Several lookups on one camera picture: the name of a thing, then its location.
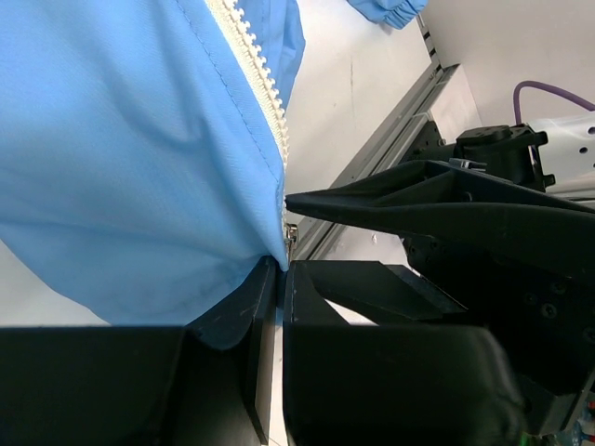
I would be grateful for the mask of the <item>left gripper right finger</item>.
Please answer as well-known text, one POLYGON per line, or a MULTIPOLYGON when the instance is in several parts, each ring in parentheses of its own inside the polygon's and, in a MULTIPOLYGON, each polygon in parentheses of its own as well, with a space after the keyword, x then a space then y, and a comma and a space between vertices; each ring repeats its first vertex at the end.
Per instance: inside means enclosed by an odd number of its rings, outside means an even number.
POLYGON ((284 289, 293 445, 517 445, 523 399, 503 348, 404 269, 297 261, 284 289))

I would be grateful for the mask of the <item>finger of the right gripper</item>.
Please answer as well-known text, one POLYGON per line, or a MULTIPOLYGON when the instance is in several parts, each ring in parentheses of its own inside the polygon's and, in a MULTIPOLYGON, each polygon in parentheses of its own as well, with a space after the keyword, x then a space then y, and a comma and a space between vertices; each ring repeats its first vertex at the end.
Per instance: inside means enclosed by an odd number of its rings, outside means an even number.
POLYGON ((592 209, 446 163, 408 162, 285 203, 302 216, 464 243, 568 279, 594 276, 592 209))
POLYGON ((402 217, 410 263, 550 391, 594 384, 591 217, 402 217))

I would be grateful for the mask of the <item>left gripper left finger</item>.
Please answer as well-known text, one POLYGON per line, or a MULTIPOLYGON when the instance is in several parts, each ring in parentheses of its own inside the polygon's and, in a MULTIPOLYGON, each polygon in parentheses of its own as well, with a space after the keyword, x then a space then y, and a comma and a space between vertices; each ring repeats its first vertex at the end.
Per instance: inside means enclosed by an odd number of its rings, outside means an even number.
POLYGON ((265 445, 277 263, 185 326, 5 328, 5 445, 265 445))

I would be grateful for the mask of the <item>light blue zip jacket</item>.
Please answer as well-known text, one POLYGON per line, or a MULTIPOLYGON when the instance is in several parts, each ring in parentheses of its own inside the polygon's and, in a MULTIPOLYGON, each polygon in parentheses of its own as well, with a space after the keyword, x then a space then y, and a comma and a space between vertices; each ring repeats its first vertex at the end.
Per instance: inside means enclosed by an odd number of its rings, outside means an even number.
POLYGON ((1 323, 184 324, 429 67, 421 1, 5 1, 1 323))

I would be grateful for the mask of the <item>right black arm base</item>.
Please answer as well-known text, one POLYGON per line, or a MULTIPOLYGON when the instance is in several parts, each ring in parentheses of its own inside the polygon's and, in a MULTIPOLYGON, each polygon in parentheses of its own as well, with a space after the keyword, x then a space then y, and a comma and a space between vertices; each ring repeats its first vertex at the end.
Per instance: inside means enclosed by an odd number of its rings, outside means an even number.
POLYGON ((434 121, 426 121, 412 136, 406 135, 392 167, 400 173, 423 177, 435 164, 447 164, 454 157, 455 144, 445 141, 434 121))

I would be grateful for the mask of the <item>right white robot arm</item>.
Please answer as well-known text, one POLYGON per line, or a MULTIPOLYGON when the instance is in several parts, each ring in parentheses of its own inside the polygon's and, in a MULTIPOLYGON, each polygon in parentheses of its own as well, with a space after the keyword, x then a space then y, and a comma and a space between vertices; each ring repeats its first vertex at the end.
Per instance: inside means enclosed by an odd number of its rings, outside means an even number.
POLYGON ((547 194, 549 136, 480 127, 414 150, 349 185, 290 194, 287 208, 396 234, 409 265, 462 304, 515 371, 571 393, 594 371, 594 212, 547 194))

